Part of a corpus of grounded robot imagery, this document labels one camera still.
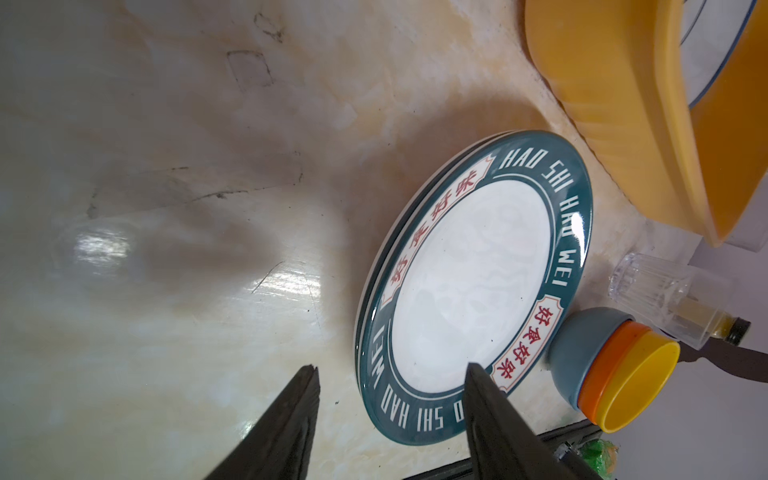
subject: marble countertop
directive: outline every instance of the marble countertop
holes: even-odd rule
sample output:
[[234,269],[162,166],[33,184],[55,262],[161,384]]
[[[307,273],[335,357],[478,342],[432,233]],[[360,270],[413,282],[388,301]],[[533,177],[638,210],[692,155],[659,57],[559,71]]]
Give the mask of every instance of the marble countertop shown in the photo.
[[[0,198],[0,477],[203,478],[301,365],[310,478],[401,478],[463,435],[389,441],[353,325],[411,195],[466,145],[543,129],[584,158],[594,229],[574,308],[630,251],[699,237],[642,217],[530,62],[507,0],[9,0]],[[582,419],[540,362],[510,400]]]

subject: clear glass bottle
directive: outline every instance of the clear glass bottle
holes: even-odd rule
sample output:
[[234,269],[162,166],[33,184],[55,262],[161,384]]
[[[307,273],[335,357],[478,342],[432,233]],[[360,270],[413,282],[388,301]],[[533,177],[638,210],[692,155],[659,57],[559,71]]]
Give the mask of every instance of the clear glass bottle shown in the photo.
[[638,320],[700,349],[713,336],[738,345],[750,322],[725,306],[735,282],[691,265],[630,253],[611,276],[608,295]]

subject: bottle cap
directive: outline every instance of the bottle cap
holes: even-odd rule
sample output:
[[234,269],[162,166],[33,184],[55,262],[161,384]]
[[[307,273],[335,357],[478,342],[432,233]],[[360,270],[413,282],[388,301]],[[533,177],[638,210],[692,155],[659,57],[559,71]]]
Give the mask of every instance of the bottle cap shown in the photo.
[[728,336],[724,340],[731,345],[739,346],[741,339],[744,338],[744,335],[746,335],[746,332],[750,329],[751,325],[752,322],[747,322],[741,317],[736,317],[733,321],[733,326],[730,327]]

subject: plate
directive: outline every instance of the plate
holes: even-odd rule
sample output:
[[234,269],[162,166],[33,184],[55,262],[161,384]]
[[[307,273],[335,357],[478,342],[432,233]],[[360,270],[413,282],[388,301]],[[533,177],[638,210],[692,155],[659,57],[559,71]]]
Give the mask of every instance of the plate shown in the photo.
[[578,152],[543,131],[501,134],[439,170],[401,214],[363,292],[356,374],[395,442],[464,431],[468,362],[509,394],[557,331],[592,225]]
[[386,260],[387,253],[391,251],[392,245],[394,244],[395,240],[397,239],[398,235],[402,231],[402,228],[405,226],[410,216],[413,214],[414,209],[416,209],[416,207],[421,202],[424,201],[426,196],[429,194],[429,191],[432,188],[434,188],[435,185],[453,167],[455,167],[456,164],[458,164],[461,160],[464,160],[464,158],[468,154],[474,153],[483,145],[489,143],[494,138],[502,136],[505,133],[506,132],[493,134],[486,138],[483,138],[480,141],[476,141],[474,144],[470,145],[469,147],[465,148],[464,150],[454,155],[453,158],[451,158],[451,160],[445,162],[445,164],[442,167],[440,167],[440,170],[437,170],[434,174],[432,174],[432,176],[426,182],[424,182],[424,184],[419,188],[419,190],[416,191],[416,193],[413,195],[411,200],[408,202],[408,205],[406,206],[406,208],[404,208],[402,212],[400,212],[400,215],[397,217],[397,220],[395,220],[395,223],[392,224],[392,227],[389,229],[389,232],[387,233],[384,239],[384,242],[379,248],[379,252],[376,254],[376,261],[374,261],[373,265],[371,266],[371,270],[368,272],[368,277],[365,283],[366,286],[365,286],[365,289],[363,290],[363,294],[360,297],[360,303],[357,307],[357,317],[355,319],[355,342],[354,342],[355,370],[357,370],[357,363],[360,357],[359,335],[363,325],[363,322],[361,322],[360,320],[364,317],[366,313],[364,309],[369,305],[369,298],[371,296],[371,293],[373,292],[374,286],[376,285],[376,281],[379,278],[379,274],[381,273],[381,269]]

